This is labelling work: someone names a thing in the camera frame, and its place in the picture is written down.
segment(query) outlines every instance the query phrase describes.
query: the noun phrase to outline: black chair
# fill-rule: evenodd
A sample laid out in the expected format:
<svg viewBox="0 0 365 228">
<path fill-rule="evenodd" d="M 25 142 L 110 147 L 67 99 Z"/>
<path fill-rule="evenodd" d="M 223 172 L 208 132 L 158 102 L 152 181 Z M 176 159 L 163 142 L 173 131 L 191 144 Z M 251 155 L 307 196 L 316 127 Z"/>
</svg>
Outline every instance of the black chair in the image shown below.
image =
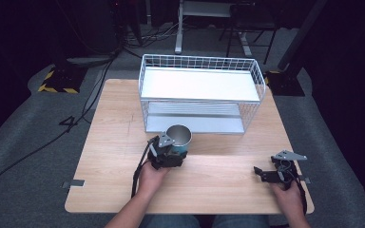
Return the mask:
<svg viewBox="0 0 365 228">
<path fill-rule="evenodd" d="M 269 6 L 265 3 L 265 0 L 239 1 L 237 4 L 230 6 L 230 19 L 227 25 L 227 27 L 230 28 L 230 35 L 229 43 L 227 45 L 226 57 L 229 56 L 232 36 L 234 32 L 258 32 L 259 35 L 253 41 L 253 43 L 248 44 L 248 46 L 268 47 L 265 59 L 263 61 L 263 63 L 266 64 L 269 52 L 271 50 L 271 46 L 274 42 L 275 35 L 279 28 L 277 23 L 278 18 L 279 14 L 276 13 L 276 15 L 274 15 Z M 227 27 L 224 28 L 219 40 L 221 40 Z M 265 31 L 273 32 L 269 45 L 255 44 Z"/>
</svg>

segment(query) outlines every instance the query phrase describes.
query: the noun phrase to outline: white wire rack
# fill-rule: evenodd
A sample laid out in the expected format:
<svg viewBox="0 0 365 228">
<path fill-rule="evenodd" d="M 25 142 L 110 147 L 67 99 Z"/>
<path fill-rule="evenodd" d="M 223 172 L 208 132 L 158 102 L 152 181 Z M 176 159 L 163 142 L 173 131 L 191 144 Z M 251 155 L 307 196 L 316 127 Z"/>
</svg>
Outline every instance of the white wire rack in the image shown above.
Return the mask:
<svg viewBox="0 0 365 228">
<path fill-rule="evenodd" d="M 245 133 L 265 94 L 254 59 L 144 55 L 139 76 L 146 132 Z"/>
</svg>

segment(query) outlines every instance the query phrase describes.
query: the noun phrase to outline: table top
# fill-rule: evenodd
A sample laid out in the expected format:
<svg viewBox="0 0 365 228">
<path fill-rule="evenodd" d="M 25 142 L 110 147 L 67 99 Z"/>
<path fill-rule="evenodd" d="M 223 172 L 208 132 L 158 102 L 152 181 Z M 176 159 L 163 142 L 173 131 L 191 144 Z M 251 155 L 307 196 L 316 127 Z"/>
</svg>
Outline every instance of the table top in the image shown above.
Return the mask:
<svg viewBox="0 0 365 228">
<path fill-rule="evenodd" d="M 106 81 L 74 176 L 85 184 L 70 187 L 67 211 L 116 213 L 129 201 L 133 173 L 147 140 L 156 135 L 144 132 L 139 99 L 138 81 Z M 187 158 L 167 174 L 147 213 L 280 214 L 254 166 L 276 170 L 270 157 L 282 149 L 292 151 L 267 89 L 245 134 L 193 134 Z M 314 204 L 302 184 L 312 213 Z"/>
</svg>

